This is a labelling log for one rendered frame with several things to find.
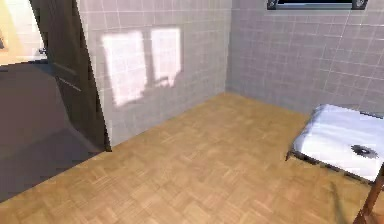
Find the dark brown room door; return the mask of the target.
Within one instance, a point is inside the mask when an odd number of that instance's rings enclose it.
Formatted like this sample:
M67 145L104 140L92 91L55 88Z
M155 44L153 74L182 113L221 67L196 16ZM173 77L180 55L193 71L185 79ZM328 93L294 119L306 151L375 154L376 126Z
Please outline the dark brown room door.
M29 0L72 126L111 149L76 0Z

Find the dark framed window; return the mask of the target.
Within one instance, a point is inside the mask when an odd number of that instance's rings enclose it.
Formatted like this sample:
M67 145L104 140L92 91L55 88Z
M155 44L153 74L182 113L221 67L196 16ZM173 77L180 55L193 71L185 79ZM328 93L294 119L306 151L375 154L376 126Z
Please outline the dark framed window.
M364 10L368 0L267 0L268 10Z

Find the brown wooden post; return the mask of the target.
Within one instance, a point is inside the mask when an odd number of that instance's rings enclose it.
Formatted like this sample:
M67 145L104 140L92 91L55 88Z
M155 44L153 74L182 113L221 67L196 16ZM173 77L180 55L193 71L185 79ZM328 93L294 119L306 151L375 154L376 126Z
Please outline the brown wooden post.
M363 207L357 213L353 224L384 224L384 215L377 214L373 211L383 187L384 163L381 165L378 175L368 193L367 199L365 200Z

